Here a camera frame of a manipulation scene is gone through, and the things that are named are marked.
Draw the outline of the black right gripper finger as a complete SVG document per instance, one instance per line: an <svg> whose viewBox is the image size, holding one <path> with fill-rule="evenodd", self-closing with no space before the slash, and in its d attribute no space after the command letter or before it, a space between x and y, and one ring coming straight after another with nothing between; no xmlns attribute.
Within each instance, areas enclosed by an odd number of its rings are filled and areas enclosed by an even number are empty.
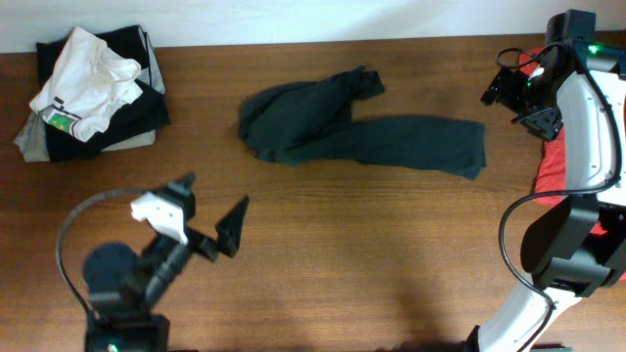
<svg viewBox="0 0 626 352"><path fill-rule="evenodd" d="M512 124L524 126L531 135L543 141L553 141L562 128L562 117L560 109L553 107L517 116Z"/></svg>
<svg viewBox="0 0 626 352"><path fill-rule="evenodd" d="M502 93L506 91L506 83L507 71L501 68L481 96L480 102L485 106L497 104Z"/></svg>

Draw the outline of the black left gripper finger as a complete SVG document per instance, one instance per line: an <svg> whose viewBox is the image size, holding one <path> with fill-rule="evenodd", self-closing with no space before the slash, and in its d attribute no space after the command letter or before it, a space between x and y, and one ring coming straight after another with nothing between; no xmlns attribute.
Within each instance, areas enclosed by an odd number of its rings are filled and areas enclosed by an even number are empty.
<svg viewBox="0 0 626 352"><path fill-rule="evenodd" d="M248 204L249 196L245 195L215 225L217 248L229 257L234 257L240 249Z"/></svg>
<svg viewBox="0 0 626 352"><path fill-rule="evenodd" d="M189 172L180 178L177 178L167 184L167 188L172 192L189 197L193 192L193 186L196 183L197 175L195 172Z"/></svg>

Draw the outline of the dark green t-shirt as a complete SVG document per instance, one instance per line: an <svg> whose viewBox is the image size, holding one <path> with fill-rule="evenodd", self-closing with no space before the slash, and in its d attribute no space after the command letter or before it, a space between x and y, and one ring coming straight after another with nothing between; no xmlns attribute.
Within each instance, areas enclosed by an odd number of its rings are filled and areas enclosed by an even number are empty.
<svg viewBox="0 0 626 352"><path fill-rule="evenodd" d="M385 87L358 66L320 81L275 86L239 108L239 137L257 158L296 166L316 160L442 171L475 179L486 166L482 123L418 114L356 121L352 105Z"/></svg>

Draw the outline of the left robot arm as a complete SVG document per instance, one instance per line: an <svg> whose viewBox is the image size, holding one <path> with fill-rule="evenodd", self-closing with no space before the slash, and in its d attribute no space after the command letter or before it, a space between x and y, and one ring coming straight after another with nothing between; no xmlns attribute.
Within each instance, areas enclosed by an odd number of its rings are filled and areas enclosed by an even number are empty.
<svg viewBox="0 0 626 352"><path fill-rule="evenodd" d="M94 314L85 336L87 351L166 351L170 321L153 309L168 288L193 256L213 262L239 251L249 196L215 224L217 236L211 238L188 225L196 215L195 181L189 173L141 191L130 203L132 218L155 231L140 253L109 242L85 260L82 274Z"/></svg>

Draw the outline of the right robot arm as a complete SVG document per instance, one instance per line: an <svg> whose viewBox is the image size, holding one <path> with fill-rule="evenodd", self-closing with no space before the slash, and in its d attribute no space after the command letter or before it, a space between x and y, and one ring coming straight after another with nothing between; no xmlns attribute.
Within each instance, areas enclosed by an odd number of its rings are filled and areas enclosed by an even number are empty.
<svg viewBox="0 0 626 352"><path fill-rule="evenodd" d="M500 65L482 102L505 106L543 140L564 140L558 203L526 230L514 289L465 344L533 351L563 311L625 272L625 51L597 41L594 13L570 9L549 20L542 51Z"/></svg>

